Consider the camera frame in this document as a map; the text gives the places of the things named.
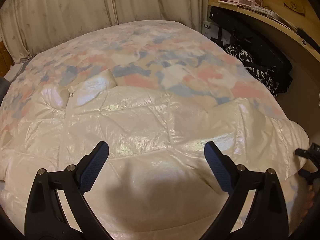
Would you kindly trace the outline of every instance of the comforter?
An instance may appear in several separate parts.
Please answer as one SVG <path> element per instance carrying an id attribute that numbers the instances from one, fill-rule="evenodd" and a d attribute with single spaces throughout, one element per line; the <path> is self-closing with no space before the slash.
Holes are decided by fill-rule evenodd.
<path id="1" fill-rule="evenodd" d="M 115 239 L 200 238 L 228 197 L 204 159 L 210 140 L 236 164 L 275 169 L 295 215 L 306 133 L 236 58 L 179 23 L 114 26 L 37 55 L 0 120 L 0 200 L 22 232 L 36 171 L 77 163 L 100 140 L 110 155 L 84 196 Z"/>

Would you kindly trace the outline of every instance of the black clamp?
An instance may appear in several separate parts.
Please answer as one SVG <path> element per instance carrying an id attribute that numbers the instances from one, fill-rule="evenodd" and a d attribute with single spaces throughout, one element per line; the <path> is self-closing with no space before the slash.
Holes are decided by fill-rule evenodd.
<path id="1" fill-rule="evenodd" d="M 221 189 L 229 193 L 229 198 L 200 240 L 288 238 L 287 208 L 275 170 L 270 168 L 263 173 L 249 171 L 242 164 L 236 166 L 213 142 L 205 144 L 204 156 Z M 256 193 L 243 227 L 231 232 L 249 190 L 253 189 Z"/>
<path id="2" fill-rule="evenodd" d="M 312 143 L 308 150 L 296 149 L 294 154 L 311 160 L 318 169 L 318 171 L 313 173 L 306 171 L 305 169 L 298 171 L 298 174 L 305 178 L 309 185 L 312 185 L 314 179 L 320 178 L 320 146 Z"/>
<path id="3" fill-rule="evenodd" d="M 113 238 L 100 224 L 83 194 L 90 191 L 109 155 L 109 147 L 99 142 L 78 165 L 63 171 L 39 169 L 29 195 L 25 217 L 28 240 L 84 240 Z M 82 232 L 71 228 L 63 212 L 57 190 L 63 190 Z"/>

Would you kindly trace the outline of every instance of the metal screw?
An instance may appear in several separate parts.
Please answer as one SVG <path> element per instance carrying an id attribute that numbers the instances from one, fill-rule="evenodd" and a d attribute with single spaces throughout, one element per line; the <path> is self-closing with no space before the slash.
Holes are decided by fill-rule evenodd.
<path id="1" fill-rule="evenodd" d="M 238 171 L 244 171 L 245 170 L 245 166 L 242 164 L 237 165 L 237 169 Z"/>
<path id="2" fill-rule="evenodd" d="M 276 174 L 276 171 L 274 170 L 274 169 L 268 169 L 268 172 L 271 174 L 271 175 L 273 175 L 273 174 Z"/>
<path id="3" fill-rule="evenodd" d="M 41 168 L 41 169 L 38 170 L 38 174 L 39 175 L 42 175 L 44 173 L 45 173 L 45 169 L 44 168 Z"/>
<path id="4" fill-rule="evenodd" d="M 68 171 L 74 171 L 75 168 L 76 168 L 76 166 L 75 166 L 74 164 L 71 164 L 71 165 L 69 165 L 69 166 L 67 167 L 67 170 L 68 170 Z"/>

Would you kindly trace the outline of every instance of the curtain pleat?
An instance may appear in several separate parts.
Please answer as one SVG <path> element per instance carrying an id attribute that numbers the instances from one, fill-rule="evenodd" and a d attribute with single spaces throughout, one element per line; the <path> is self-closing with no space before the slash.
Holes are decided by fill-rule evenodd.
<path id="1" fill-rule="evenodd" d="M 201 31 L 208 0 L 6 0 L 0 35 L 18 63 L 85 33 L 139 20 L 172 20 Z"/>

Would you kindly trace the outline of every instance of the wall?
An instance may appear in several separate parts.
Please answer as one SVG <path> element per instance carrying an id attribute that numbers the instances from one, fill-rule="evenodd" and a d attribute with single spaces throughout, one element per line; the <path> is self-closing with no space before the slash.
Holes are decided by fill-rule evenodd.
<path id="1" fill-rule="evenodd" d="M 298 123 L 308 134 L 310 143 L 320 144 L 320 89 L 303 68 L 289 58 L 293 81 L 288 93 L 279 94 L 276 100 L 288 119 Z"/>

